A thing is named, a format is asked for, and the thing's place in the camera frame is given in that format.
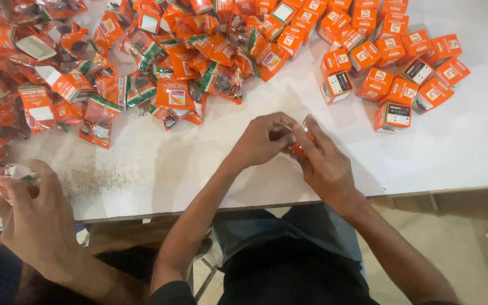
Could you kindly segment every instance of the sleeve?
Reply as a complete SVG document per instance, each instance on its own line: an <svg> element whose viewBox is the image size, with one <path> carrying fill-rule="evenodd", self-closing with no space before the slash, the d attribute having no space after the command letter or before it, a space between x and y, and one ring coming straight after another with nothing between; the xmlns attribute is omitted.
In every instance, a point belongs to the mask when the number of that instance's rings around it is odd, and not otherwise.
<svg viewBox="0 0 488 305"><path fill-rule="evenodd" d="M159 287L148 300L149 305L197 305L189 285L184 281L172 281Z"/></svg>

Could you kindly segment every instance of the black label on box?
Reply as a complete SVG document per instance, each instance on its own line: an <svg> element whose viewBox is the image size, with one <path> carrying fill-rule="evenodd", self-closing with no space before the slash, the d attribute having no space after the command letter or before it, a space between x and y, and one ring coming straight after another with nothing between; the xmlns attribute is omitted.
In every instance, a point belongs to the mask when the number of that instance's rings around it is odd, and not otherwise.
<svg viewBox="0 0 488 305"><path fill-rule="evenodd" d="M353 87L349 82L348 73L342 72L340 74L336 74L336 78L338 79L338 84L340 85L342 92L353 90Z"/></svg>

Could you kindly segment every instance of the forearm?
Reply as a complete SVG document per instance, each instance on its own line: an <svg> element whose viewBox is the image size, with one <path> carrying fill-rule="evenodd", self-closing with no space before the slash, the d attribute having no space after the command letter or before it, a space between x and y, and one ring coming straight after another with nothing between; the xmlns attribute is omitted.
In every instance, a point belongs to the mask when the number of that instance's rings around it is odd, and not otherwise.
<svg viewBox="0 0 488 305"><path fill-rule="evenodd" d="M226 158L173 225L154 265L152 292L170 281L185 279L214 214L240 171Z"/></svg>
<svg viewBox="0 0 488 305"><path fill-rule="evenodd" d="M355 227L389 278L414 305L426 301L457 302L451 284L368 203L347 221Z"/></svg>

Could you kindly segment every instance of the person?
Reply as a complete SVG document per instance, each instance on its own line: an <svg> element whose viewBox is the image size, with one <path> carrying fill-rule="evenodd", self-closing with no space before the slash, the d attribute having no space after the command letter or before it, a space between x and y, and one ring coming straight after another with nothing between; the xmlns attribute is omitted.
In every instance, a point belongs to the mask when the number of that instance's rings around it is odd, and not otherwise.
<svg viewBox="0 0 488 305"><path fill-rule="evenodd" d="M29 162L40 177L35 199L23 182L0 178L9 195L9 200L0 196L1 241L48 280L95 302L185 305L196 304L186 275L213 223L224 255L219 304L377 304L368 293L357 230L412 304L457 304L441 272L356 190L348 157L311 116L306 123L314 141L280 112L249 123L169 231L149 289L78 245L71 206L64 202L57 175L39 160ZM294 143L305 156L288 149ZM323 204L292 207L281 219L264 210L216 214L242 170L264 164L280 152L300 164L304 181Z"/></svg>

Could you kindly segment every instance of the concrete floor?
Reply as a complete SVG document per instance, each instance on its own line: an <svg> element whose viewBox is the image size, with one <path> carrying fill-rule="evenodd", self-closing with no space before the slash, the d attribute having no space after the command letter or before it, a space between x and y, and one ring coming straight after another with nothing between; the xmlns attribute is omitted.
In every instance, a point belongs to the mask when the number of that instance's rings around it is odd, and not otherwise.
<svg viewBox="0 0 488 305"><path fill-rule="evenodd" d="M277 217L288 210L288 207L268 209ZM463 304L488 305L488 239L484 237L488 221L454 216L436 217L386 208L378 210L444 273ZM360 236L358 239L372 298L380 304L410 304L390 281L364 240ZM214 243L206 259L212 264L221 265L221 251L217 243ZM200 261L194 263L193 269L194 291L197 292L209 270ZM222 293L223 274L217 271L199 305L217 304Z"/></svg>

